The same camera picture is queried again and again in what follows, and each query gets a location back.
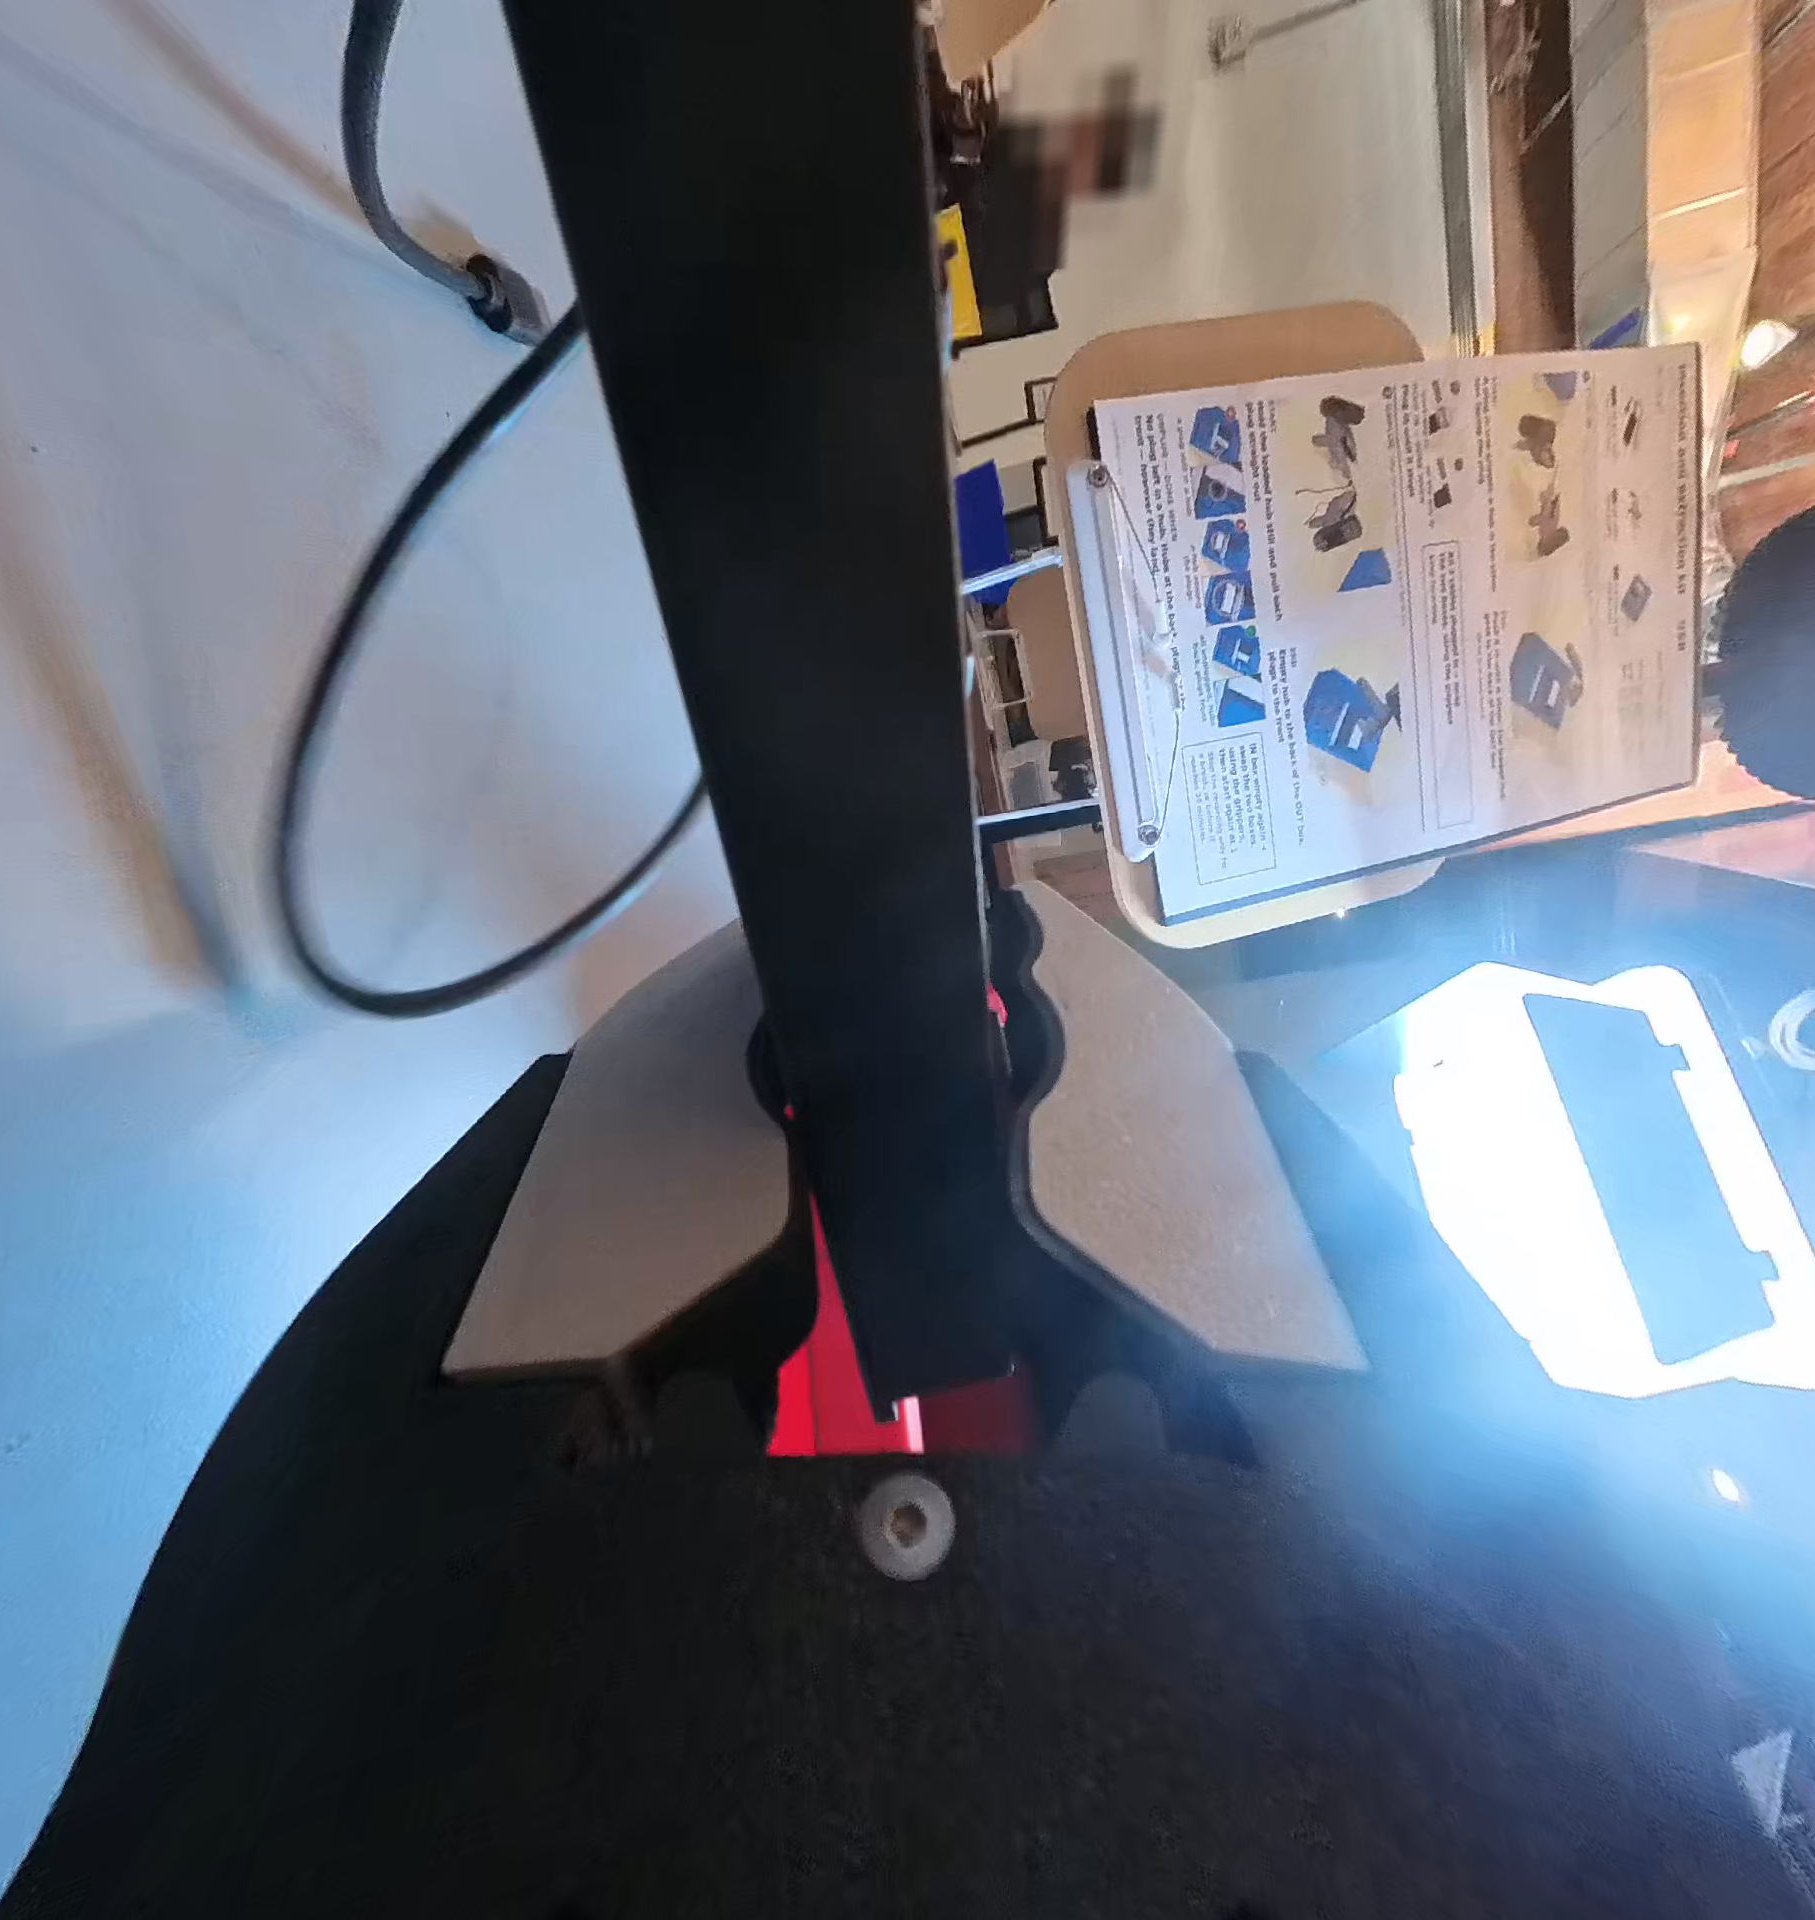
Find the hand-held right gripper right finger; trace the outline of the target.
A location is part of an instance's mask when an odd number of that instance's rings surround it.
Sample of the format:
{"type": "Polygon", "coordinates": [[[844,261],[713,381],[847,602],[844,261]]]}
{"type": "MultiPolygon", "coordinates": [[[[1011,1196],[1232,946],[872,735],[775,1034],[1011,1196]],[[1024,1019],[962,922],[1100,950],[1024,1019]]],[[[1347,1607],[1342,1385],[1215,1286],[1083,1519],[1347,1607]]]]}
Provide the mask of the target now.
{"type": "Polygon", "coordinates": [[[1213,1353],[1361,1369],[1234,1046],[1148,958],[1047,884],[1033,986],[1061,1031],[1030,1116],[1038,1219],[1213,1353]]]}

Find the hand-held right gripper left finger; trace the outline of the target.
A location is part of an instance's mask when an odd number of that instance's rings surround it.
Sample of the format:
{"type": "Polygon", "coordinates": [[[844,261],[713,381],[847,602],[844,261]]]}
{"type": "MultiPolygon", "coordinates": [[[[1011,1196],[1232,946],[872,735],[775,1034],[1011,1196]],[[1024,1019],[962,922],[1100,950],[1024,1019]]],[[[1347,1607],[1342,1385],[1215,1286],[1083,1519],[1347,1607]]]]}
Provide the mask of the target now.
{"type": "Polygon", "coordinates": [[[440,1360],[449,1381],[581,1372],[774,1247],[784,1136],[751,1091],[763,997],[739,922],[685,948],[575,1043],[440,1360]]]}

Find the red plastic bin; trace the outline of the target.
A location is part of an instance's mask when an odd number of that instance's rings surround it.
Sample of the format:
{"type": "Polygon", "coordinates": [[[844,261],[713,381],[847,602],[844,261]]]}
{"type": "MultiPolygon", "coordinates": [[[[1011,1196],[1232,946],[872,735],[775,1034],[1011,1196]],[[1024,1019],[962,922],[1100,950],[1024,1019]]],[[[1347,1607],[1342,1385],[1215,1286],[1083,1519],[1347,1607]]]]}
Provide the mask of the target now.
{"type": "Polygon", "coordinates": [[[782,1134],[787,1217],[774,1247],[772,1273],[755,1285],[751,1333],[775,1360],[768,1453],[830,1455],[1017,1455],[1038,1439],[1033,1386],[1017,1365],[957,1386],[872,1397],[843,1286],[830,1258],[818,1196],[799,1141],[790,1098],[767,1019],[748,1043],[751,1091],[782,1134]]]}

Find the black usb hub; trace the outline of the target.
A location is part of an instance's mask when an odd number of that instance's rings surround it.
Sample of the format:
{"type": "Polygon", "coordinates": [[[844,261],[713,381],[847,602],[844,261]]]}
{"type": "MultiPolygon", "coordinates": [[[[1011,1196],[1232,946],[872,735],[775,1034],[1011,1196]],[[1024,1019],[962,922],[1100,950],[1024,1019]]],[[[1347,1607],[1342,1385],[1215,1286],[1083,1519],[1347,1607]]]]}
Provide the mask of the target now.
{"type": "Polygon", "coordinates": [[[503,5],[876,1410],[1002,1372],[914,5],[503,5]]]}

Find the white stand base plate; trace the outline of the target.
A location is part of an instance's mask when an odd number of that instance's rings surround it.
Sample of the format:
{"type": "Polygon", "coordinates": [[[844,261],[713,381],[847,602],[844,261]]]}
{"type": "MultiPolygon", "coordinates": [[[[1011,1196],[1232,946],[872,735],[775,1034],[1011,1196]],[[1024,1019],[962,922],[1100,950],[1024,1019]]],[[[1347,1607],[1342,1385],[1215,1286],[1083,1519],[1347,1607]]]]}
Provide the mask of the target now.
{"type": "Polygon", "coordinates": [[[1397,1048],[1424,1214],[1555,1386],[1815,1396],[1815,1244],[1685,973],[1474,965],[1397,1048]]]}

